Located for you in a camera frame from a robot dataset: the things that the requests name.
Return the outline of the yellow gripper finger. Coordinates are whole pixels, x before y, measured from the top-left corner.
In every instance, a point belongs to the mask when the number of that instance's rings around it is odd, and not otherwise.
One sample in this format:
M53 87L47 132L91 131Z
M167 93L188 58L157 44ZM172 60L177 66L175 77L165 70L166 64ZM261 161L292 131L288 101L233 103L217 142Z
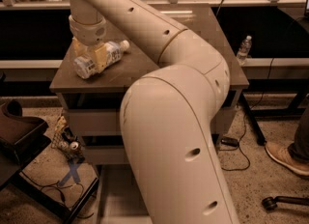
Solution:
M107 63L107 52L105 44L99 43L88 47L87 52L96 64L98 72L104 71Z
M72 49L76 57L79 57L87 52L87 46L80 42L76 37L72 38Z

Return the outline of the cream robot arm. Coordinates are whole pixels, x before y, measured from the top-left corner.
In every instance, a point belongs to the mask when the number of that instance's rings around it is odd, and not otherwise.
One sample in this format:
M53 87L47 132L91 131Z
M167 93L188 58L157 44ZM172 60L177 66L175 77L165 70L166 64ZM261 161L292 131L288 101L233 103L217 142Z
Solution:
M159 66L126 91L120 127L153 224L239 224L211 139L230 87L223 56L141 0L70 0L73 21L99 14Z

